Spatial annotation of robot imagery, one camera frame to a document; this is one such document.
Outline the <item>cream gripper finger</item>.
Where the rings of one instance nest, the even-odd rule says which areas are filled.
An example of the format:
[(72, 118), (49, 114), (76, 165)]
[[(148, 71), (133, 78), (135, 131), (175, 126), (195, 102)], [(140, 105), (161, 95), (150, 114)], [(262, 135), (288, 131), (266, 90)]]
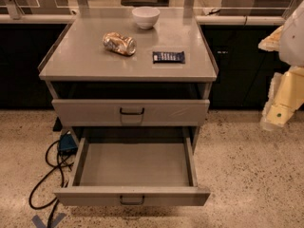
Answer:
[(282, 30), (282, 26), (275, 29), (269, 36), (259, 42), (258, 48), (265, 51), (279, 51)]
[(283, 127), (303, 104), (304, 67), (291, 66), (284, 74), (276, 72), (262, 110), (261, 128), (273, 131)]

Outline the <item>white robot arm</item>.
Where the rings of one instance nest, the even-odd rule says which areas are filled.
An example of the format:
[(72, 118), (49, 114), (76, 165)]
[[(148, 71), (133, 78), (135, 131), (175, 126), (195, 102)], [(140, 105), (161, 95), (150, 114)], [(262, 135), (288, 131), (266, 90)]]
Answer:
[(272, 131), (283, 127), (304, 104), (304, 1), (258, 47), (277, 51), (279, 59), (290, 66), (284, 74), (274, 74), (262, 111), (260, 125)]

